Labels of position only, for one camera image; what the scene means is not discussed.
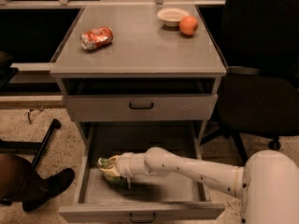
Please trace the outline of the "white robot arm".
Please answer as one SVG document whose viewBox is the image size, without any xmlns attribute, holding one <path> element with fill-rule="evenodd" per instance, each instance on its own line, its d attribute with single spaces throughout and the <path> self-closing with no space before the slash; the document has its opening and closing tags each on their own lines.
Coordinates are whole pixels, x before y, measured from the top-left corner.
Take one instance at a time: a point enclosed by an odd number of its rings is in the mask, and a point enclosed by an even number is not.
<svg viewBox="0 0 299 224">
<path fill-rule="evenodd" d="M 242 224 L 299 224 L 299 168 L 274 150 L 253 154 L 244 166 L 180 157 L 160 147 L 100 158 L 97 165 L 112 182 L 171 172 L 187 176 L 239 199 Z"/>
</svg>

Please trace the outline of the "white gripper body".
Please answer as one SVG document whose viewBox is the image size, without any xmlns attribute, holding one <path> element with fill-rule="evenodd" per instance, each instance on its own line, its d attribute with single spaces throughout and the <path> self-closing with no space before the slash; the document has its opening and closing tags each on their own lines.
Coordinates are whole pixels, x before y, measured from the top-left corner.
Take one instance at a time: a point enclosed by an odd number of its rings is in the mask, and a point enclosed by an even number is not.
<svg viewBox="0 0 299 224">
<path fill-rule="evenodd" d="M 134 175 L 130 167 L 130 161 L 132 157 L 133 157 L 133 153 L 128 152 L 128 153 L 123 153 L 117 158 L 115 167 L 120 176 L 132 177 Z"/>
</svg>

